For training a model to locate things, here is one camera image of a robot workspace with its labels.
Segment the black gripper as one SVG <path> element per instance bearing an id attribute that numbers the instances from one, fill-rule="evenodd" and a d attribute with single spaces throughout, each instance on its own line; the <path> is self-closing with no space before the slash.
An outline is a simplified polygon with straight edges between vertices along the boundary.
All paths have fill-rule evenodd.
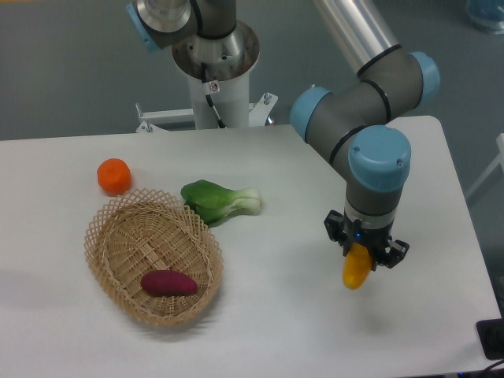
<path id="1" fill-rule="evenodd" d="M 332 242 L 338 243 L 346 257 L 354 243 L 364 246 L 372 257 L 372 271 L 378 266 L 394 268 L 406 256 L 410 245 L 391 238 L 393 221 L 382 228 L 365 228 L 359 220 L 331 210 L 324 219 L 324 226 Z"/>

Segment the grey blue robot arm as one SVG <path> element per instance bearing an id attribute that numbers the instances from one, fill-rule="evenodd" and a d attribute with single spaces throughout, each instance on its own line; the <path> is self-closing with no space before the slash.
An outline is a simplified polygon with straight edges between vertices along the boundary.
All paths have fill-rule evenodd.
<path id="1" fill-rule="evenodd" d="M 325 227 L 346 265 L 369 261 L 395 267 L 409 245 L 391 228 L 410 172 L 411 147 L 390 121 L 417 108 L 439 89 L 439 70 L 422 52 L 407 53 L 370 1 L 318 1 L 317 12 L 358 82 L 342 94 L 304 91 L 290 122 L 302 139 L 346 181 L 342 213 Z M 233 1 L 134 1 L 127 5 L 142 44 L 165 48 L 187 77 L 195 126 L 252 125 L 249 74 L 258 61 L 254 31 L 239 21 Z"/>

